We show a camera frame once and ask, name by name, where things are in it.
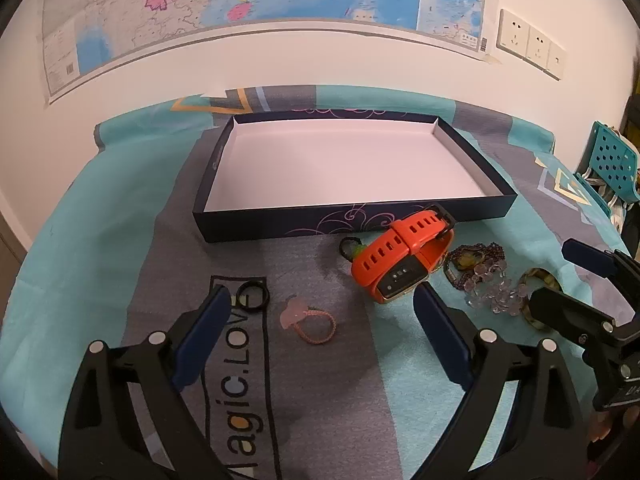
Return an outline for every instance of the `gold bracelet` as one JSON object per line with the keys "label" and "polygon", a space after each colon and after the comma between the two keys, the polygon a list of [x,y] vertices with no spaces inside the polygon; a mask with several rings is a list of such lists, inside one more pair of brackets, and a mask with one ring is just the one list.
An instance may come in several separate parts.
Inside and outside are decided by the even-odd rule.
{"label": "gold bracelet", "polygon": [[[549,288],[562,292],[562,286],[560,285],[560,282],[558,282],[558,280],[556,280],[556,277],[546,269],[541,269],[540,267],[533,267],[532,269],[529,269],[520,277],[520,279],[518,280],[518,284],[521,283],[523,285],[527,285],[527,280],[529,278],[538,278],[542,280]],[[524,316],[524,319],[526,319],[536,330],[549,330],[549,327],[547,325],[538,321],[531,315],[531,311],[529,309],[529,297],[527,296],[522,298],[522,302],[522,315]]]}

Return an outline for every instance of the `blue gripper pad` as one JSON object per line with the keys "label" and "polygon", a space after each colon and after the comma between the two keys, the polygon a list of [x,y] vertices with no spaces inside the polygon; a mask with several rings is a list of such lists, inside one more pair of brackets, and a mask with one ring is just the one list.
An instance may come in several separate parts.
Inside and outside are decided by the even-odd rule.
{"label": "blue gripper pad", "polygon": [[231,295],[226,287],[215,289],[198,310],[198,319],[178,348],[174,349],[172,383],[180,392],[198,380],[200,372],[231,316]]}
{"label": "blue gripper pad", "polygon": [[471,359],[476,327],[464,312],[447,307],[426,282],[415,289],[414,312],[449,380],[467,391],[474,381]]}
{"label": "blue gripper pad", "polygon": [[562,244],[562,257],[603,278],[613,276],[617,272],[616,264],[609,254],[573,238],[569,238]]}

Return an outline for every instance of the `orange watch strap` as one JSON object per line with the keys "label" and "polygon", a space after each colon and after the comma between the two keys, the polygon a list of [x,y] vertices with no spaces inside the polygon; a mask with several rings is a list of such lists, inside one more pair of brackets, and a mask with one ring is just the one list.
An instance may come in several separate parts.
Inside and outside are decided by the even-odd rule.
{"label": "orange watch strap", "polygon": [[369,286],[409,254],[409,248],[393,229],[382,233],[351,264],[351,275],[360,286]]}
{"label": "orange watch strap", "polygon": [[429,272],[432,272],[449,249],[452,241],[453,230],[447,231],[441,238],[434,238],[425,243],[415,256]]}
{"label": "orange watch strap", "polygon": [[447,222],[437,218],[435,212],[427,209],[418,211],[404,220],[391,222],[391,228],[409,247],[409,252],[415,254],[425,243],[444,231],[447,228]]}
{"label": "orange watch strap", "polygon": [[[391,223],[391,229],[382,233],[353,260],[351,275],[359,285],[369,286],[408,254],[419,254],[427,242],[447,227],[447,222],[437,218],[436,213],[430,209],[414,213],[404,220],[396,220]],[[437,260],[433,264],[430,263],[438,251],[437,248],[443,246],[444,252],[451,239],[452,234],[446,233],[442,243],[435,245],[432,250],[425,249],[421,258],[418,256],[427,270],[433,270],[437,263]]]}

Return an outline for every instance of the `black ring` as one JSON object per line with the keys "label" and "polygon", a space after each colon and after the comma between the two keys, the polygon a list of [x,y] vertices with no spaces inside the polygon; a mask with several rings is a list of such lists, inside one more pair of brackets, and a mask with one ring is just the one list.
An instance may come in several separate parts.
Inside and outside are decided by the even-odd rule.
{"label": "black ring", "polygon": [[[252,286],[259,288],[262,291],[262,303],[258,306],[245,306],[240,301],[240,296],[242,296],[242,293]],[[267,286],[263,282],[259,282],[257,280],[244,282],[238,287],[238,290],[236,290],[236,307],[241,308],[245,312],[260,312],[261,310],[264,310],[267,308],[270,299],[271,295]]]}
{"label": "black ring", "polygon": [[353,253],[352,255],[349,255],[344,250],[345,242],[355,242],[358,245],[362,245],[362,240],[360,240],[359,238],[356,238],[355,236],[346,236],[342,240],[340,240],[340,245],[338,245],[338,252],[340,253],[340,256],[342,256],[348,262],[353,263]]}

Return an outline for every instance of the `wall outlet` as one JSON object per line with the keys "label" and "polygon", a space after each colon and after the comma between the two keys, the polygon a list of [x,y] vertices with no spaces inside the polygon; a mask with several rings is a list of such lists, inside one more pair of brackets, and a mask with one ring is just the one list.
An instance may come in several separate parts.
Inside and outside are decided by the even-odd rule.
{"label": "wall outlet", "polygon": [[529,29],[529,23],[508,10],[502,9],[500,11],[498,47],[512,54],[516,54],[516,56],[525,57],[527,53]]}
{"label": "wall outlet", "polygon": [[549,58],[551,40],[534,27],[529,29],[527,43],[527,59],[534,65],[546,70],[546,60]]}
{"label": "wall outlet", "polygon": [[567,53],[555,43],[549,46],[549,59],[546,62],[546,72],[549,72],[556,79],[562,79],[564,76],[564,67],[566,66]]}

